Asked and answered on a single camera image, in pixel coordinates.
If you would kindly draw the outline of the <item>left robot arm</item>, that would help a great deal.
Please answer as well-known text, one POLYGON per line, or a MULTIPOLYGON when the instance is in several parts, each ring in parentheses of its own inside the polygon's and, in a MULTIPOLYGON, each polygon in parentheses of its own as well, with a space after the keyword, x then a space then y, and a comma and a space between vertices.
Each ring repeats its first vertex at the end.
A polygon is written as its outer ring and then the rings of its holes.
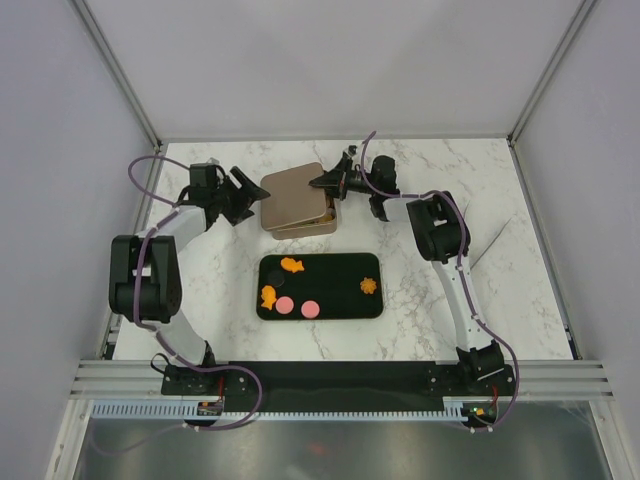
POLYGON ((179 253, 220 218, 236 226, 254 215, 254 203, 270 193, 239 168, 225 171, 217 161, 188 167, 189 183, 166 217, 111 243, 109 306, 151 334, 169 358, 187 367, 184 383, 197 394, 213 391, 220 368, 209 343, 181 310, 179 253))

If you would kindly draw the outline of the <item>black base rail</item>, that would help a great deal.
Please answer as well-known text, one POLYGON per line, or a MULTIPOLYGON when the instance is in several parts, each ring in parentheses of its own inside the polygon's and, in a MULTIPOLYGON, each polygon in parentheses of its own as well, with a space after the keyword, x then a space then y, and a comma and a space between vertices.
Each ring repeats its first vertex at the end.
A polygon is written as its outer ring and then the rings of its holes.
POLYGON ((515 391, 513 370, 479 380, 464 378, 456 364, 426 361, 245 361, 222 372, 165 368, 165 396, 221 393, 225 410, 261 413, 392 413, 442 411, 446 397, 506 398, 515 391))

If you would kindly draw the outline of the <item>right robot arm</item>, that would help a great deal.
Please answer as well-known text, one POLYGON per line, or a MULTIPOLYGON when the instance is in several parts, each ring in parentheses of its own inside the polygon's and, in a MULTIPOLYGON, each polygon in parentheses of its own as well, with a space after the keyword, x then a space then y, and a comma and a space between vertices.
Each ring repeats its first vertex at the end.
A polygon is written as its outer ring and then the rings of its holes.
POLYGON ((448 192, 403 193, 397 186, 396 162, 386 155, 355 162, 358 148, 349 146, 330 170, 309 181, 327 196, 344 200, 350 192, 369 196, 373 216, 392 220, 389 203, 404 206, 421 257, 429 262, 444 289, 456 335, 457 382, 469 394, 480 394, 494 376, 506 371, 506 343, 486 325, 471 278, 471 235, 453 197, 448 192))

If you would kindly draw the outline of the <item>pink macaron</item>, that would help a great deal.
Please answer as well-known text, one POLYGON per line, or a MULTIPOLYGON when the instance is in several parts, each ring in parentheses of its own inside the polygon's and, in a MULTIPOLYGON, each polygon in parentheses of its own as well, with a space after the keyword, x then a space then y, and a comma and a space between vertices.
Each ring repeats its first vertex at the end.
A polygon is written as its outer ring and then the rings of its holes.
POLYGON ((293 299, 288 296, 282 296, 278 298, 275 303, 276 311, 280 315, 290 314, 294 310, 294 307, 295 307, 295 303, 293 299))
POLYGON ((320 306, 316 301, 307 300, 301 306, 301 314, 306 319, 315 319, 320 314, 320 306))

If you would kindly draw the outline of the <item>gold tin lid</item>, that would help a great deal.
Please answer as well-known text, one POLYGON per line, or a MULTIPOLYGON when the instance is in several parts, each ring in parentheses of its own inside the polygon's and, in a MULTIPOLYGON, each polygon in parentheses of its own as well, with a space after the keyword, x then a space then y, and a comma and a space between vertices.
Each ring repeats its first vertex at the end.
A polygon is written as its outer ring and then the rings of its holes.
POLYGON ((270 232, 290 211, 301 212, 309 218, 322 215, 327 196, 323 189, 312 188, 308 182, 323 173, 322 165, 313 162, 264 176, 260 187, 271 196, 260 202, 262 228, 270 232))

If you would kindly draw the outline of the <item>pink macaron right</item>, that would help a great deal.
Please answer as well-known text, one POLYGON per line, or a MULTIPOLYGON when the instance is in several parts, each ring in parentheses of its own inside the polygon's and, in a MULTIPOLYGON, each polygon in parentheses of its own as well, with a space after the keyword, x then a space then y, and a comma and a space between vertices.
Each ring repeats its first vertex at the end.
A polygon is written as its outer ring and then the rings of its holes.
POLYGON ((320 314, 320 306, 316 301, 307 300, 301 306, 301 314, 306 319, 315 319, 320 314))

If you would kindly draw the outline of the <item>orange fish cookie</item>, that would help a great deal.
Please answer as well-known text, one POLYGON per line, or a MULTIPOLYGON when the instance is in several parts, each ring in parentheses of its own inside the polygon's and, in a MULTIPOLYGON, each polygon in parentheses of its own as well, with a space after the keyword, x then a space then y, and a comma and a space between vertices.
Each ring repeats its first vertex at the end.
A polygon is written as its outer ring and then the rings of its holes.
POLYGON ((265 285, 260 292, 260 306, 271 311, 277 302, 277 293, 273 286, 265 285))
POLYGON ((302 260, 296 260, 291 257, 284 257, 280 260, 281 268, 289 273, 299 273, 305 270, 302 260))

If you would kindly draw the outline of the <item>black sandwich cookie left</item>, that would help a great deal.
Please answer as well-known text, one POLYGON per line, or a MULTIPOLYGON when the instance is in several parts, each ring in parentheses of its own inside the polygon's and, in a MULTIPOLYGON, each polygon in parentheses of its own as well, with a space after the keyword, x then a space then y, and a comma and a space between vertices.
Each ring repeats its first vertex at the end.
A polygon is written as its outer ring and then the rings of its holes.
POLYGON ((273 270, 267 275, 268 284, 277 288, 284 284, 285 275, 280 270, 273 270))

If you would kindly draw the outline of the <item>dark green tray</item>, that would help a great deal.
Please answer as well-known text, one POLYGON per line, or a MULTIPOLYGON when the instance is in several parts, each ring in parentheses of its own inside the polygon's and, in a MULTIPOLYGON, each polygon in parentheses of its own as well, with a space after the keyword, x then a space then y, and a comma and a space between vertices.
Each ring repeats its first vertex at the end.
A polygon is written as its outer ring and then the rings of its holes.
POLYGON ((255 311, 265 321, 375 319, 384 310, 381 266, 372 253, 271 254, 261 259, 257 280, 255 311), (280 266, 284 257, 302 260, 305 270, 284 271, 280 266), (284 284, 274 287, 277 299, 288 296, 295 303, 288 315, 280 315, 275 305, 271 311, 260 306, 261 289, 269 285, 267 275, 273 270, 285 275, 284 284), (378 288, 373 295, 360 290, 360 282, 365 277, 377 281, 378 288), (301 314, 301 306, 307 300, 316 301, 320 306, 320 314, 315 319, 306 319, 301 314))

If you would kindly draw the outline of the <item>orange flower cookie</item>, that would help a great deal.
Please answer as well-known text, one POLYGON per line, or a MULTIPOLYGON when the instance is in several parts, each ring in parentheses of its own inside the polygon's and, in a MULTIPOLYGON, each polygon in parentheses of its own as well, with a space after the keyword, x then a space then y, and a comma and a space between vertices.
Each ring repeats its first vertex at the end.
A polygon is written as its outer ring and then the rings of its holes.
POLYGON ((378 288, 377 281, 370 277, 365 277, 360 282, 360 290, 366 295, 373 295, 378 288))

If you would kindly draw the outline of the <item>aluminium frame rail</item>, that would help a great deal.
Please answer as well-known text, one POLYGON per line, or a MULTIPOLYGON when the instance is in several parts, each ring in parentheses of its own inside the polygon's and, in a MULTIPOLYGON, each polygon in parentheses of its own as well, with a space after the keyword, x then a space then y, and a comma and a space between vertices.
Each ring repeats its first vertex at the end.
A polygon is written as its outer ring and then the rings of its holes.
POLYGON ((504 415, 510 400, 520 402, 591 401, 613 396, 603 366, 594 361, 523 361, 513 370, 515 391, 501 398, 446 397, 442 411, 392 413, 261 413, 260 400, 245 412, 225 410, 221 393, 213 396, 165 396, 165 368, 180 366, 155 360, 81 362, 71 398, 90 402, 95 419, 166 419, 189 423, 235 422, 243 417, 276 421, 436 421, 467 422, 471 414, 504 415))

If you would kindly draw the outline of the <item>orange fish cookie upper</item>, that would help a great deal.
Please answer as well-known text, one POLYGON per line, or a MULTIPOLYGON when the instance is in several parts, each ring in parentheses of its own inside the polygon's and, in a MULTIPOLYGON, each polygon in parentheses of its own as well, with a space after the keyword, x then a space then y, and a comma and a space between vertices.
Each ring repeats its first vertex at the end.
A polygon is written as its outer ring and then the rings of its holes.
POLYGON ((299 273, 305 270, 302 260, 296 260, 291 257, 284 257, 280 260, 281 268, 289 273, 299 273))

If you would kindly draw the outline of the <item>orange fish cookie lower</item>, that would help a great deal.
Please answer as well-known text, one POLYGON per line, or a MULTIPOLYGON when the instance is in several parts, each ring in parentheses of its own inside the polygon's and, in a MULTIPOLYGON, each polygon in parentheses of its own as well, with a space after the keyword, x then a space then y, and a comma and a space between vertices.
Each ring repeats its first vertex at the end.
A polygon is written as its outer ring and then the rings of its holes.
POLYGON ((277 293, 273 286, 265 285, 260 292, 260 306, 271 311, 277 302, 277 293))

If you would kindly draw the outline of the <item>pink macaron left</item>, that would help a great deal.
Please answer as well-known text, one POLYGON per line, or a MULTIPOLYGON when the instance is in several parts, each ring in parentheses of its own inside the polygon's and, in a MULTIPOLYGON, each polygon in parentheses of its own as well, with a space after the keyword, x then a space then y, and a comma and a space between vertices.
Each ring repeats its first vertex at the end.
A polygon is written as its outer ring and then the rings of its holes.
POLYGON ((276 311, 280 315, 290 314, 294 310, 294 307, 295 307, 295 303, 293 299, 288 296, 282 296, 278 298, 275 303, 276 311))

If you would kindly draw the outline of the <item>gold cookie tin box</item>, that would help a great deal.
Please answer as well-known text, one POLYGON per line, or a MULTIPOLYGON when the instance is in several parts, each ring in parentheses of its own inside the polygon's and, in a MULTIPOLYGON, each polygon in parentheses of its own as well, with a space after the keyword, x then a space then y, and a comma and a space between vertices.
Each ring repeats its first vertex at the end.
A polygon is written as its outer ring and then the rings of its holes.
POLYGON ((270 231, 275 240, 300 239, 334 233, 338 227, 338 215, 333 199, 326 198, 325 212, 315 218, 309 218, 301 212, 287 212, 280 225, 270 231), (327 213, 335 215, 332 222, 320 223, 319 219, 327 213))

